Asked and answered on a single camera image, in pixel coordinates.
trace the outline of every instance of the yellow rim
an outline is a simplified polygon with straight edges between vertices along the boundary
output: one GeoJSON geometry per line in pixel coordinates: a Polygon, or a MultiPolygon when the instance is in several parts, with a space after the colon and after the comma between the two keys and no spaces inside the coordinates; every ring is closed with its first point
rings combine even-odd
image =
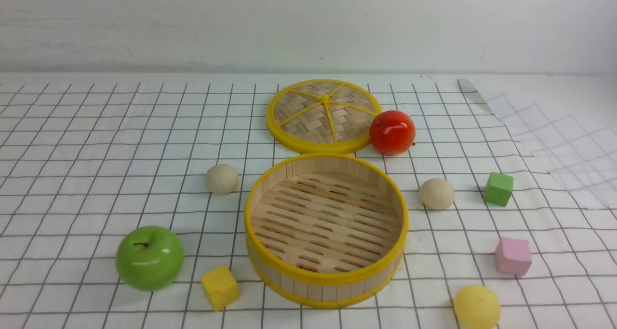
{"type": "MultiPolygon", "coordinates": [[[[339,81],[337,79],[311,79],[309,81],[302,81],[302,82],[298,82],[298,83],[295,83],[295,84],[293,84],[293,85],[291,85],[289,87],[284,88],[283,90],[278,92],[271,99],[271,101],[268,103],[268,107],[266,109],[266,125],[268,126],[268,130],[269,130],[270,134],[272,134],[273,138],[275,138],[275,140],[277,142],[279,142],[282,146],[285,146],[285,147],[291,149],[292,151],[298,152],[300,154],[306,154],[306,153],[341,153],[341,154],[349,154],[349,153],[354,153],[355,151],[358,151],[358,150],[363,149],[364,147],[370,145],[371,139],[368,136],[368,131],[366,133],[362,134],[362,136],[359,136],[358,138],[355,138],[353,140],[349,140],[348,142],[335,142],[335,143],[331,143],[331,144],[320,144],[320,143],[312,143],[312,142],[306,142],[304,140],[300,140],[298,138],[295,138],[294,136],[291,136],[290,134],[287,134],[286,132],[284,132],[281,129],[280,126],[282,124],[284,124],[285,122],[288,122],[289,119],[296,118],[297,116],[299,116],[300,114],[303,114],[307,110],[310,110],[312,108],[318,107],[319,105],[322,105],[322,102],[321,102],[321,98],[320,97],[317,97],[317,96],[315,96],[315,95],[313,95],[311,93],[297,92],[298,94],[302,94],[302,95],[306,95],[306,96],[311,96],[312,98],[315,98],[316,99],[316,103],[314,105],[306,107],[306,109],[303,109],[303,110],[299,111],[297,114],[294,114],[293,116],[291,116],[287,120],[283,121],[282,123],[277,123],[275,118],[274,118],[274,109],[275,109],[276,103],[278,103],[278,100],[283,95],[285,95],[285,94],[287,94],[289,92],[294,91],[294,88],[296,88],[296,87],[300,87],[300,86],[304,86],[304,85],[310,85],[312,83],[321,83],[321,82],[329,82],[329,83],[338,83],[339,84],[339,87],[335,88],[330,93],[330,95],[332,95],[334,92],[336,92],[337,90],[339,90],[339,88],[341,88],[343,86],[351,87],[351,88],[357,90],[358,92],[361,92],[362,94],[364,94],[364,96],[366,96],[368,101],[371,102],[375,112],[364,110],[364,109],[356,107],[354,105],[349,105],[349,104],[346,104],[346,103],[339,103],[339,102],[335,102],[335,101],[329,101],[328,102],[329,104],[343,105],[343,106],[350,107],[352,109],[357,109],[357,110],[360,110],[362,112],[366,112],[366,113],[372,114],[372,115],[377,115],[377,114],[381,113],[381,107],[379,106],[379,103],[377,102],[375,97],[373,97],[373,95],[370,94],[367,90],[364,90],[361,87],[353,85],[352,83],[348,83],[348,82],[345,82],[345,81],[339,81]]],[[[324,107],[326,109],[326,114],[328,116],[328,120],[331,123],[330,113],[328,113],[328,105],[325,104],[324,107]]]]}
{"type": "Polygon", "coordinates": [[[255,262],[253,261],[253,258],[250,255],[249,255],[249,260],[251,261],[251,265],[253,265],[253,269],[255,270],[255,273],[257,274],[257,276],[259,276],[259,278],[262,279],[262,281],[264,281],[264,283],[268,287],[270,287],[276,294],[279,294],[280,296],[284,297],[285,299],[287,299],[289,301],[293,301],[294,303],[299,303],[301,305],[306,305],[306,306],[309,306],[309,307],[315,307],[316,309],[339,309],[341,307],[348,307],[348,306],[354,305],[356,303],[361,303],[362,301],[367,300],[368,298],[374,296],[375,294],[379,293],[382,289],[384,289],[384,287],[386,285],[388,285],[390,280],[392,280],[392,277],[394,277],[394,274],[396,274],[396,272],[397,272],[397,270],[399,268],[399,265],[401,265],[401,261],[403,261],[403,257],[401,256],[401,259],[399,260],[398,263],[396,263],[396,266],[394,267],[394,270],[390,273],[390,275],[388,275],[386,280],[384,280],[382,283],[377,285],[375,288],[373,288],[369,292],[366,292],[364,294],[360,294],[359,296],[356,296],[355,298],[350,298],[350,299],[347,299],[347,300],[340,300],[340,301],[317,301],[317,300],[310,300],[310,299],[306,299],[306,298],[301,298],[301,297],[299,297],[297,295],[293,295],[290,292],[282,289],[281,287],[278,287],[272,281],[270,281],[262,273],[262,270],[259,270],[259,268],[256,267],[256,264],[255,264],[255,262]]]}
{"type": "Polygon", "coordinates": [[[259,177],[259,179],[255,182],[255,185],[251,189],[251,192],[249,193],[249,197],[247,198],[246,204],[244,206],[244,227],[246,230],[247,243],[250,242],[253,245],[258,256],[261,257],[263,261],[267,262],[271,267],[273,267],[278,272],[284,274],[285,276],[289,276],[295,280],[303,281],[306,283],[317,283],[320,285],[342,285],[342,284],[347,284],[347,283],[355,283],[357,281],[363,280],[364,278],[368,276],[373,276],[374,274],[377,274],[378,272],[383,270],[383,268],[387,267],[387,265],[391,264],[394,261],[397,255],[403,250],[403,246],[405,244],[405,237],[407,236],[407,227],[408,227],[408,215],[407,215],[407,206],[405,204],[405,199],[403,198],[403,194],[401,193],[399,188],[396,186],[394,181],[392,181],[392,179],[390,179],[379,168],[373,166],[373,164],[370,164],[368,162],[365,162],[364,160],[361,160],[361,159],[358,159],[352,156],[348,156],[346,154],[311,153],[311,154],[303,154],[301,156],[296,156],[294,158],[284,160],[283,162],[276,164],[276,166],[271,167],[268,171],[266,171],[266,173],[264,173],[264,175],[259,177]],[[280,167],[286,166],[287,164],[291,162],[295,162],[296,160],[302,160],[306,158],[317,158],[317,157],[344,158],[347,160],[358,162],[362,164],[363,166],[366,166],[369,169],[378,173],[394,189],[397,195],[397,198],[401,202],[401,207],[403,210],[403,222],[401,226],[401,234],[399,234],[399,238],[397,239],[394,246],[392,246],[390,251],[386,253],[385,256],[381,257],[381,259],[379,259],[375,263],[367,267],[360,268],[358,270],[353,270],[350,272],[344,272],[340,274],[320,274],[318,272],[304,270],[302,268],[295,267],[293,265],[284,263],[284,261],[278,259],[278,257],[276,257],[274,254],[269,252],[269,250],[265,248],[265,246],[262,245],[258,241],[257,236],[255,235],[255,232],[253,230],[253,227],[251,226],[251,213],[249,212],[249,208],[251,207],[251,201],[253,201],[253,195],[255,195],[255,190],[259,187],[261,182],[264,181],[264,178],[268,177],[269,174],[276,171],[280,167]]]}

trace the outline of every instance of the yellow ball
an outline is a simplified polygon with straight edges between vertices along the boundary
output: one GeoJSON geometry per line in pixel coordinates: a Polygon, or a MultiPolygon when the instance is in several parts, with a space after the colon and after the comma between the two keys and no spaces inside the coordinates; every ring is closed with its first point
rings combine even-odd
{"type": "Polygon", "coordinates": [[[491,329],[501,318],[501,305],[489,288],[471,285],[457,292],[454,313],[458,321],[469,329],[491,329]]]}

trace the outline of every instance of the grid tablecloth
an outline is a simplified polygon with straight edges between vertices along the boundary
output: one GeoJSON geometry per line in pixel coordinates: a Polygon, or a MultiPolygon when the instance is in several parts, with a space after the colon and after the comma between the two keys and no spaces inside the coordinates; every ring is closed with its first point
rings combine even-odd
{"type": "Polygon", "coordinates": [[[615,327],[615,211],[578,208],[477,92],[455,81],[354,83],[418,129],[410,153],[355,154],[398,184],[409,234],[383,291],[330,311],[276,295],[247,257],[248,191],[295,155],[265,125],[266,104],[283,86],[0,85],[0,327],[449,329],[459,327],[452,297],[470,284],[498,295],[501,329],[615,327]],[[217,163],[239,170],[238,191],[207,192],[203,176],[217,163]],[[515,178],[506,208],[482,200],[491,171],[515,178]],[[435,177],[456,189],[448,210],[418,201],[419,185],[435,177]],[[147,224],[174,230],[186,253],[176,282],[154,293],[122,283],[114,266],[122,237],[147,224]],[[496,272],[499,237],[529,240],[526,276],[496,272]],[[212,312],[199,277],[223,263],[242,297],[212,312]]]}

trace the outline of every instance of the yellow cube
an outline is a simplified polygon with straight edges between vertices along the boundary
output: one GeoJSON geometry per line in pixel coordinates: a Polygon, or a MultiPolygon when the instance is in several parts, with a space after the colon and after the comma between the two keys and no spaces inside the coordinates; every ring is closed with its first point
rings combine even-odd
{"type": "Polygon", "coordinates": [[[214,311],[220,311],[240,298],[240,288],[227,265],[201,276],[201,285],[214,311]]]}

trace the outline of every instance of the green cube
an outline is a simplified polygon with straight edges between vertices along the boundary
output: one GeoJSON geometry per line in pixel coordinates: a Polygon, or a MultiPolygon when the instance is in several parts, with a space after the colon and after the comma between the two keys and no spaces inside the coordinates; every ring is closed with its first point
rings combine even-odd
{"type": "Polygon", "coordinates": [[[514,177],[498,172],[492,172],[486,183],[484,201],[500,206],[506,206],[512,196],[514,177]]]}

